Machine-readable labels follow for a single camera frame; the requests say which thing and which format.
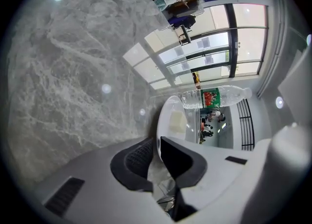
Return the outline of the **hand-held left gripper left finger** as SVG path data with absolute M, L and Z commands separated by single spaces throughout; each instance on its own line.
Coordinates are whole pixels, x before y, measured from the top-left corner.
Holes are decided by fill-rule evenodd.
M 34 195 L 53 224 L 170 224 L 147 179 L 152 138 L 130 139 L 72 159 Z

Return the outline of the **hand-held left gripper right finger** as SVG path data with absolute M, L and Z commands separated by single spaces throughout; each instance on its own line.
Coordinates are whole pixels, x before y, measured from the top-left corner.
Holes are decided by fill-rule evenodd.
M 175 181 L 175 210 L 201 210 L 242 179 L 253 186 L 260 174 L 269 139 L 252 151 L 205 146 L 161 137 L 160 157 Z

